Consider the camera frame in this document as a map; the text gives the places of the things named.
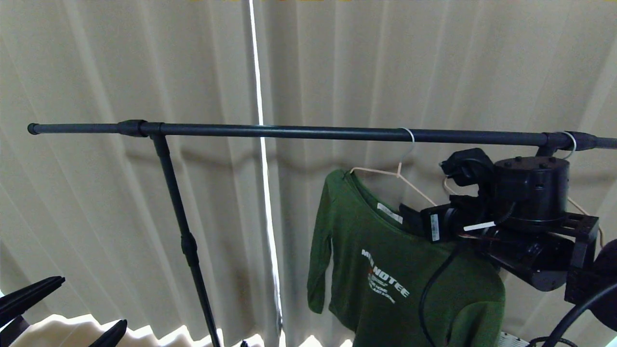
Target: hanger hook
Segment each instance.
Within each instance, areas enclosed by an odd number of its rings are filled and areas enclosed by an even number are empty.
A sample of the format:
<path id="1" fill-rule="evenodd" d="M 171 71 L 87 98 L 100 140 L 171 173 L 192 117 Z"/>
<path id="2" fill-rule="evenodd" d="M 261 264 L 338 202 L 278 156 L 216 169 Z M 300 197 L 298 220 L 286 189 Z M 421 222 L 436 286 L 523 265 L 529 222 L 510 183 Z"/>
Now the hanger hook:
<path id="1" fill-rule="evenodd" d="M 416 145 L 416 137 L 415 137 L 415 136 L 413 136 L 413 133 L 412 133 L 412 131 L 411 131 L 411 130 L 409 130 L 409 129 L 407 129 L 407 128 L 402 128 L 402 127 L 400 127 L 399 129 L 403 129 L 403 130 L 405 130 L 406 132 L 408 132 L 408 133 L 409 133 L 409 135 L 412 137 L 412 146 L 409 148 L 409 150 L 408 150 L 407 152 L 405 152 L 405 154 L 403 154 L 403 156 L 402 156 L 402 157 L 400 157 L 400 160 L 399 160 L 399 168 L 398 168 L 398 170 L 396 171 L 396 177 L 400 177 L 400 168 L 403 166 L 403 159 L 405 159 L 405 157 L 407 157 L 407 156 L 408 156 L 408 155 L 409 155 L 409 154 L 413 151 L 413 148 L 414 148 L 414 147 L 415 147 L 415 145 Z"/>
<path id="2" fill-rule="evenodd" d="M 574 136 L 572 134 L 570 134 L 568 132 L 560 132 L 560 133 L 564 133 L 564 134 L 568 135 L 572 139 L 572 143 L 574 143 L 574 145 L 572 146 L 572 151 L 570 151 L 570 153 L 567 156 L 562 158 L 562 159 L 567 159 L 567 158 L 571 157 L 572 154 L 574 154 L 574 152 L 576 152 L 576 139 L 574 138 Z"/>

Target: white curtain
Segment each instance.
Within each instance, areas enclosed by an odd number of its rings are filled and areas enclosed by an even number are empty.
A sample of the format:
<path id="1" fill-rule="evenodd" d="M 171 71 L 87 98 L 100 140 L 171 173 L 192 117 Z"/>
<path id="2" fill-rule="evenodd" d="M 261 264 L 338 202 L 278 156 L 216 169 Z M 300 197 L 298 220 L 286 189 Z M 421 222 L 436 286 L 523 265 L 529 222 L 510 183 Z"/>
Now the white curtain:
<path id="1" fill-rule="evenodd" d="M 67 283 L 28 311 L 208 335 L 149 139 L 30 122 L 257 123 L 246 2 L 0 4 L 0 285 Z M 168 138 L 217 326 L 278 342 L 259 141 Z"/>
<path id="2" fill-rule="evenodd" d="M 266 123 L 615 136 L 616 15 L 610 2 L 587 1 L 256 2 Z M 268 140 L 288 345 L 315 335 L 322 345 L 337 346 L 352 336 L 329 312 L 313 314 L 306 303 L 325 175 L 352 166 L 395 170 L 408 146 Z M 437 163 L 470 147 L 418 144 L 405 175 L 446 203 Z M 535 152 L 481 147 L 493 160 Z M 602 218 L 609 240 L 617 222 L 615 159 L 607 150 L 571 158 L 570 195 Z M 428 206 L 394 178 L 364 177 L 387 201 Z M 563 288 L 541 293 L 512 275 L 503 278 L 507 332 L 527 340 L 548 335 L 571 307 Z M 566 334 L 589 346 L 606 345 L 614 335 L 591 315 Z"/>

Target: green long-sleeve t-shirt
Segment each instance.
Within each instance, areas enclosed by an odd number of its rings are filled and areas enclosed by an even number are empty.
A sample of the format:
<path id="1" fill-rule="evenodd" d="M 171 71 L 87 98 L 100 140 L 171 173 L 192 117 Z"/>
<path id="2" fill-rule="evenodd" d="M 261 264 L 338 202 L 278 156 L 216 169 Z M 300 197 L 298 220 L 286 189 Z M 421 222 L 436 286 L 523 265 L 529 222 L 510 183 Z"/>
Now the green long-sleeve t-shirt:
<path id="1" fill-rule="evenodd" d="M 325 272 L 334 258 L 330 311 L 355 332 L 354 346 L 429 346 L 418 302 L 455 243 L 431 244 L 421 227 L 373 196 L 354 173 L 326 178 L 310 252 L 308 305 L 321 313 Z M 434 283 L 424 307 L 437 347 L 495 346 L 505 291 L 496 270 L 472 251 Z"/>

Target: shirt sleeve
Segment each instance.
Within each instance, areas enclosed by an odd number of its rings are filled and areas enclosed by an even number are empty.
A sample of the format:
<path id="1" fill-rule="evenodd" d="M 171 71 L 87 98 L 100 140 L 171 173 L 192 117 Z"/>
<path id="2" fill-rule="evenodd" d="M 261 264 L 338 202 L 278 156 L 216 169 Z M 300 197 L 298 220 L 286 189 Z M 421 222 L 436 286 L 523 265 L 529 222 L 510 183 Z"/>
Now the shirt sleeve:
<path id="1" fill-rule="evenodd" d="M 326 269 L 330 263 L 332 253 L 330 239 L 332 238 L 332 201 L 328 193 L 328 184 L 323 186 L 317 219 L 315 221 L 315 231 L 313 232 L 313 243 L 310 248 L 310 264 L 308 268 L 308 308 L 316 313 L 323 310 L 323 301 L 326 290 Z"/>
<path id="2" fill-rule="evenodd" d="M 492 347 L 503 320 L 504 303 L 481 301 L 465 306 L 456 316 L 448 347 Z"/>

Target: clothing rack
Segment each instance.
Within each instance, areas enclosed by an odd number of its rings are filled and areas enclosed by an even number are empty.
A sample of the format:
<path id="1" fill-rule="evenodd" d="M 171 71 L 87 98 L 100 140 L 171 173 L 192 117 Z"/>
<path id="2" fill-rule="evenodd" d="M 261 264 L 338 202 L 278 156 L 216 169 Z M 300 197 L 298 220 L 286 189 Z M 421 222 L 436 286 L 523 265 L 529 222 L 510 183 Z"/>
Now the clothing rack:
<path id="1" fill-rule="evenodd" d="M 592 148 L 617 149 L 617 138 L 597 137 L 581 132 L 521 133 L 521 132 L 481 132 L 469 130 L 423 130 L 410 129 L 415 142 L 502 144 L 518 146 L 537 146 L 537 156 L 552 156 L 558 149 L 583 151 Z M 43 133 L 118 133 L 134 137 L 150 137 L 159 156 L 165 181 L 172 199 L 181 235 L 182 252 L 191 268 L 193 282 L 204 313 L 206 325 L 214 347 L 221 347 L 218 339 L 210 301 L 199 267 L 197 243 L 189 230 L 184 213 L 178 182 L 173 170 L 169 146 L 165 136 L 229 136 L 229 137 L 270 137 L 303 138 L 360 141 L 410 141 L 409 132 L 401 128 L 344 128 L 344 127 L 282 127 L 267 125 L 207 125 L 170 124 L 147 122 L 145 120 L 126 120 L 120 123 L 105 124 L 37 124 L 31 123 L 28 132 L 32 135 Z"/>

